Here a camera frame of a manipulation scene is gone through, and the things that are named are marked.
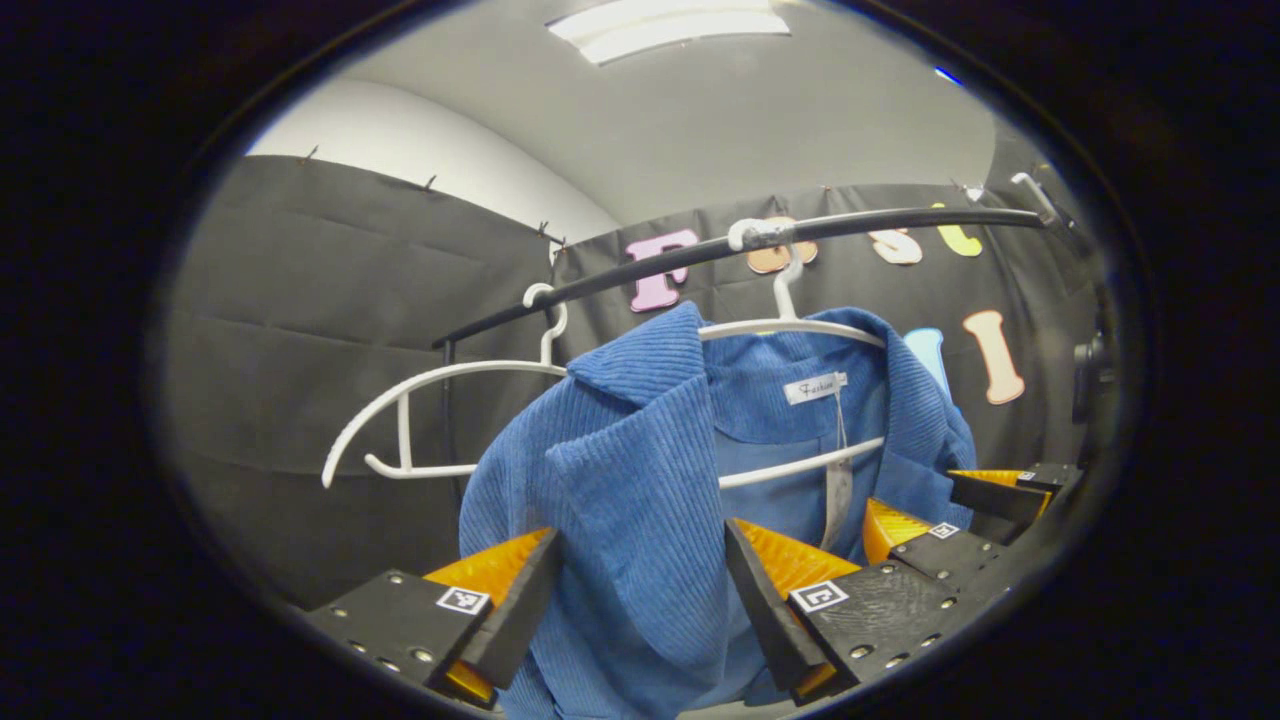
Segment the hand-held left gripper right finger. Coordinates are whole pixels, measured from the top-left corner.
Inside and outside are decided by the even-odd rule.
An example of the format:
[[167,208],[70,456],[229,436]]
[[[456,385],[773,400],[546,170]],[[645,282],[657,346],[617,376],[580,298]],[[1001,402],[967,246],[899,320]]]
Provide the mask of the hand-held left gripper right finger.
[[881,574],[742,520],[726,564],[776,687],[796,706],[865,688],[932,656],[972,606],[905,570]]

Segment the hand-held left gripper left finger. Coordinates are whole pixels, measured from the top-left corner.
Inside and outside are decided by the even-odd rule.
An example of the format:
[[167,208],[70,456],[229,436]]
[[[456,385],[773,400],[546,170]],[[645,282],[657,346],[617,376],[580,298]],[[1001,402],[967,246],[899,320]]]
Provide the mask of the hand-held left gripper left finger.
[[561,546],[561,533],[544,527],[425,575],[385,570],[301,616],[381,673],[490,711],[541,624]]

